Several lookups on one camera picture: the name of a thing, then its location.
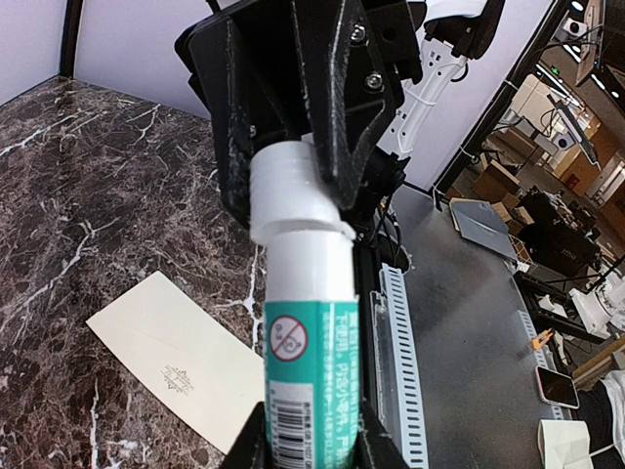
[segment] ceiling light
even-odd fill
[[[593,80],[595,80],[595,83],[597,83],[597,86],[599,86],[602,90],[604,90],[604,91],[605,91],[605,85],[604,85],[604,83],[603,83],[603,82],[602,82],[599,78],[597,78],[597,75],[596,75],[595,73],[593,73],[592,75],[590,75],[590,77],[591,77]]]
[[[575,52],[570,48],[568,44],[564,44],[563,47],[569,54],[571,54],[571,56],[575,59],[575,61],[578,64],[582,62],[581,58],[577,54],[575,54]]]

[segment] desk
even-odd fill
[[[448,207],[408,188],[394,197],[414,270],[405,276],[430,467],[541,467],[536,359],[503,260],[454,231]]]

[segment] orange clip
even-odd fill
[[[554,336],[554,329],[547,329],[542,331],[540,334],[536,336],[535,339],[531,341],[531,348],[534,350],[542,349],[549,339]]]

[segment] teal label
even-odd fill
[[[274,466],[350,467],[358,430],[358,304],[267,303],[265,332]]]

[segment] cream envelope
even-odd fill
[[[222,452],[264,400],[263,359],[160,272],[87,324],[154,396]]]

